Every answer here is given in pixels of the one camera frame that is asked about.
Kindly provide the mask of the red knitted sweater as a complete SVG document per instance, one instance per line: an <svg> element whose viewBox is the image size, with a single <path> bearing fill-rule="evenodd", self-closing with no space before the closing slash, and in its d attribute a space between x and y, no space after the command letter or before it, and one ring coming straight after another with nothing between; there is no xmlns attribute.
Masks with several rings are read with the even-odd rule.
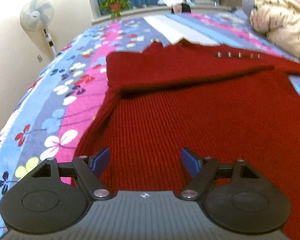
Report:
<svg viewBox="0 0 300 240"><path fill-rule="evenodd" d="M249 161L289 198L300 239L300 63L226 45L154 42L106 58L108 90L75 156L107 147L111 190L179 192L180 152Z"/></svg>

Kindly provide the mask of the white clothes pile on sill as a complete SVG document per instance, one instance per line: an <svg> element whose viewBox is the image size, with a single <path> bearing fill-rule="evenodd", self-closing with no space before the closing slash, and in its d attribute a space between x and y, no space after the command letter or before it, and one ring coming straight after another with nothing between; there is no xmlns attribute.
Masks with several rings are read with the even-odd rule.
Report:
<svg viewBox="0 0 300 240"><path fill-rule="evenodd" d="M158 5L166 5L168 7L171 7L173 5L180 5L183 4L184 0L158 0Z"/></svg>

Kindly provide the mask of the colourful floral bed blanket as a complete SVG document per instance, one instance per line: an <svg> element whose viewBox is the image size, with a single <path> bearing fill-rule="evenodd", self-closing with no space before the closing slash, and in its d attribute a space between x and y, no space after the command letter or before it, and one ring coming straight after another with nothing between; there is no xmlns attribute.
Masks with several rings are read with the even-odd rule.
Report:
<svg viewBox="0 0 300 240"><path fill-rule="evenodd" d="M47 158L66 163L78 157L75 151L81 137L106 97L110 53L141 53L154 42L167 47L182 40L300 63L253 31L241 11L146 16L88 29L41 72L7 122L0 136L0 201ZM300 76L291 75L289 80L300 95ZM282 229L265 234L235 233L212 222L196 202L179 198L192 180L182 163L189 181L179 192L111 191L102 180L108 166L99 180L111 197L93 202L76 224L54 233L29 235L8 230L0 214L0 239L292 239L285 232L290 214Z"/></svg>

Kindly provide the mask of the white standing fan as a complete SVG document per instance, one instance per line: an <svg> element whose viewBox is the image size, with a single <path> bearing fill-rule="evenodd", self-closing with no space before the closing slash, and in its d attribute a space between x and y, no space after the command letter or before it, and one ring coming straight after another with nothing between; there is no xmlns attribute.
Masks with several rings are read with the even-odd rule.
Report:
<svg viewBox="0 0 300 240"><path fill-rule="evenodd" d="M54 18L54 8L48 0L32 0L20 12L20 24L28 31L42 31L54 57L57 56L55 45L48 31Z"/></svg>

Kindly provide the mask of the cream star-patterned duvet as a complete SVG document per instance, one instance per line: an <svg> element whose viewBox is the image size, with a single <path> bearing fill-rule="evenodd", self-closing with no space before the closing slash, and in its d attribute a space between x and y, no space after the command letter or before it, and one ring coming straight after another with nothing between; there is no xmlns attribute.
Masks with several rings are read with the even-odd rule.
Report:
<svg viewBox="0 0 300 240"><path fill-rule="evenodd" d="M300 59L300 0L254 0L250 23L272 44Z"/></svg>

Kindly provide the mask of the pink black item on sill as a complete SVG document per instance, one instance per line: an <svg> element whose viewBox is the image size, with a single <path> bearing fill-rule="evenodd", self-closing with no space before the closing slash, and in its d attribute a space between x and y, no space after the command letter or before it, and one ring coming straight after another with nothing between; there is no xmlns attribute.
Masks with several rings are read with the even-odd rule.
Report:
<svg viewBox="0 0 300 240"><path fill-rule="evenodd" d="M180 14L180 13L191 13L191 8L188 4L176 4L172 6L171 13L173 14Z"/></svg>

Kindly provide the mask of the potted green plant red pot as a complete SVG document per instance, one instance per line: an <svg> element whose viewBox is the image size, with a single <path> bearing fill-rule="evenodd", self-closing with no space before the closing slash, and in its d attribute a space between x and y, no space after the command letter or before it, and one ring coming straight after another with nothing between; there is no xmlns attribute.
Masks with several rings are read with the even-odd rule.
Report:
<svg viewBox="0 0 300 240"><path fill-rule="evenodd" d="M102 0L99 9L111 18L117 18L121 12L132 9L132 3L130 0Z"/></svg>

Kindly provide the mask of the wall power socket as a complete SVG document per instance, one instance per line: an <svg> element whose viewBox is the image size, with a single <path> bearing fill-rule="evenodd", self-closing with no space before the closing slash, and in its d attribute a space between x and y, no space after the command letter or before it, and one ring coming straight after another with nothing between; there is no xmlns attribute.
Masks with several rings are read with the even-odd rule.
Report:
<svg viewBox="0 0 300 240"><path fill-rule="evenodd" d="M43 60L40 55L37 56L37 59L38 59L39 62L42 62L42 60Z"/></svg>

